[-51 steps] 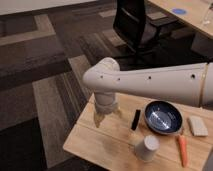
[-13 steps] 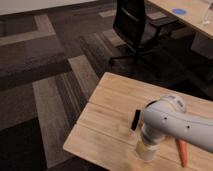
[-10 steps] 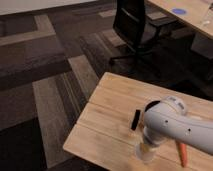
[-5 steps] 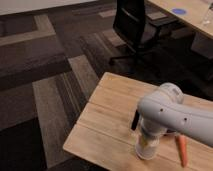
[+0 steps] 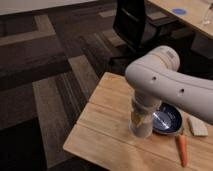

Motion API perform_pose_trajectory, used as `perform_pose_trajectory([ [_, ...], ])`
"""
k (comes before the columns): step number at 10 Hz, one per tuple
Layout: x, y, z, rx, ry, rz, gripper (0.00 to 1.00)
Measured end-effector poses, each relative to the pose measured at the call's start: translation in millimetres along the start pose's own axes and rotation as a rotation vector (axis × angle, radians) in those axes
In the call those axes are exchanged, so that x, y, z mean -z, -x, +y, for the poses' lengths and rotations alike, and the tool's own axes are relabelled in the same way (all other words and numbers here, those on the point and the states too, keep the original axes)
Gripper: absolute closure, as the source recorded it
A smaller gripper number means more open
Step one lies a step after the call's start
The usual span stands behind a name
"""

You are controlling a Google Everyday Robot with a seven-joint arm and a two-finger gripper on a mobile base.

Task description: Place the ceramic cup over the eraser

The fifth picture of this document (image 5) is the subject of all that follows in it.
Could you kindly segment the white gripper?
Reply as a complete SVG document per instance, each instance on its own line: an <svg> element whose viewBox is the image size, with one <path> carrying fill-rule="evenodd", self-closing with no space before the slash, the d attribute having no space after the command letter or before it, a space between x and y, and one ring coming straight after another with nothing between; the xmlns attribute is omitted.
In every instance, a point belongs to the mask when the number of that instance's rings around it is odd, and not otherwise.
<svg viewBox="0 0 213 171"><path fill-rule="evenodd" d="M145 120L145 115L151 115L161 105L162 101L148 94L135 91L132 96L131 121L135 127L139 127Z"/></svg>

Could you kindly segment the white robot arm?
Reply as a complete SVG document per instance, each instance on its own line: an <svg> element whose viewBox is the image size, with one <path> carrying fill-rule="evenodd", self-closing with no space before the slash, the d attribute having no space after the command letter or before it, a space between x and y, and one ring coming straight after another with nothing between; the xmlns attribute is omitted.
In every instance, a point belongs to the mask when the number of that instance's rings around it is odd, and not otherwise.
<svg viewBox="0 0 213 171"><path fill-rule="evenodd" d="M134 109L152 113L163 101L213 125L213 80L179 73L179 66L169 46L158 46L129 64L125 79L134 89Z"/></svg>

